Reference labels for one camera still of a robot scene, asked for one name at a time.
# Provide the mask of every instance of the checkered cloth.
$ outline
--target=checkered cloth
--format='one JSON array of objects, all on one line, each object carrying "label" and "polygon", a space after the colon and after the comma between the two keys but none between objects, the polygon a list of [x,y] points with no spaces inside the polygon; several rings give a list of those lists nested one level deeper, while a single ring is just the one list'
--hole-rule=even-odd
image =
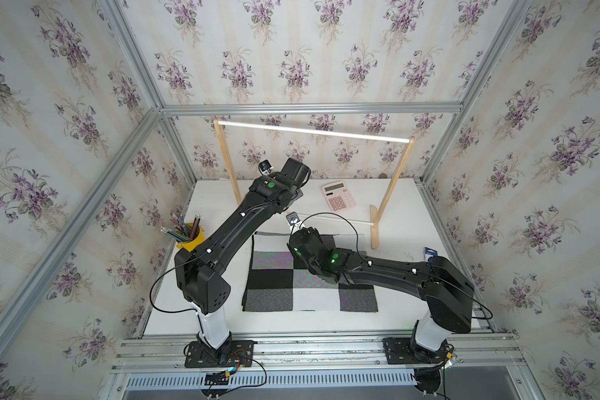
[{"label": "checkered cloth", "polygon": [[[330,248],[356,248],[355,235],[320,237]],[[289,235],[264,232],[251,237],[243,311],[378,311],[373,286],[328,284],[302,263],[294,262],[287,248],[288,239]]]}]

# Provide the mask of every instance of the metal vent grille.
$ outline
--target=metal vent grille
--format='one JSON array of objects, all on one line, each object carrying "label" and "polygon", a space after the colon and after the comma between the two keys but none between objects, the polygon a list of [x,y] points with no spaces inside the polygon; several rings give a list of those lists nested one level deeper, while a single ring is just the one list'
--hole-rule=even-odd
[{"label": "metal vent grille", "polygon": [[[197,389],[202,386],[206,372],[172,372],[131,374],[127,390]],[[223,388],[258,385],[264,381],[262,371],[240,371]],[[343,369],[325,371],[272,371],[267,372],[267,383],[262,388],[360,387],[360,386],[414,386],[417,382],[412,369]]]}]

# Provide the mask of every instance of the white table surface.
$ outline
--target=white table surface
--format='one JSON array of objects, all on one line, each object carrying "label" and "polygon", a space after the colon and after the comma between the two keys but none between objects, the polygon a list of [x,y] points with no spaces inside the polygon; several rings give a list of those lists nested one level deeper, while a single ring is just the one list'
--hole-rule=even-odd
[{"label": "white table surface", "polygon": [[[311,179],[303,188],[304,196],[291,206],[298,213],[313,214],[330,211],[321,187],[335,180]],[[369,204],[380,206],[389,179],[345,180],[357,203],[355,209],[341,212],[347,219],[366,220]],[[239,181],[244,196],[253,181]],[[235,197],[228,180],[201,180],[196,184],[185,220],[202,213],[201,226],[207,236],[213,233],[236,208]],[[317,228],[321,234],[352,234],[351,227],[344,221],[325,221],[311,218],[307,227]],[[379,224],[380,247],[371,250],[370,227],[354,224],[360,237],[360,251],[370,256],[401,261],[423,261],[424,247],[433,248],[446,257],[440,237],[412,179],[400,179]],[[287,220],[277,214],[258,228],[261,232],[289,233]],[[174,267],[173,252],[167,268]],[[412,329],[416,320],[427,311],[423,300],[406,293],[376,286],[378,312],[342,311],[283,311],[243,312],[242,295],[249,272],[251,241],[235,254],[223,278],[231,285],[231,295],[224,304],[227,326],[234,333],[264,332],[345,332]],[[176,286],[176,274],[171,272],[163,278],[155,300],[156,306],[165,310],[180,310],[190,307]],[[145,335],[179,335],[199,332],[197,318],[193,312],[165,314],[152,310],[144,331]]]}]

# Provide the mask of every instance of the white square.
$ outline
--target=white square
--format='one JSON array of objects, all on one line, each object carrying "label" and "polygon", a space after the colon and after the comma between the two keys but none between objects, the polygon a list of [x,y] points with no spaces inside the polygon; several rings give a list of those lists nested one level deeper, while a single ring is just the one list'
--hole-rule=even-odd
[{"label": "white square", "polygon": [[294,289],[294,311],[340,311],[340,291]]}]

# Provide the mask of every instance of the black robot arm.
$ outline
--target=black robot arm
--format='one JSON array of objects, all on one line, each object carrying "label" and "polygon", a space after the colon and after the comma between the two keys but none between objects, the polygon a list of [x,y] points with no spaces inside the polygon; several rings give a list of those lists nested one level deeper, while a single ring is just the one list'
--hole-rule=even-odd
[{"label": "black robot arm", "polygon": [[221,276],[229,261],[264,221],[302,196],[300,188],[309,173],[309,167],[289,158],[282,171],[254,180],[238,208],[193,252],[177,252],[175,263],[183,267],[176,269],[176,280],[187,301],[197,304],[203,314],[222,307],[231,292]]},{"label": "black robot arm", "polygon": [[430,262],[363,259],[350,249],[328,248],[314,228],[293,233],[288,247],[309,272],[329,283],[376,285],[408,293],[427,302],[431,318],[441,328],[471,331],[473,285],[444,257],[435,256]]}]

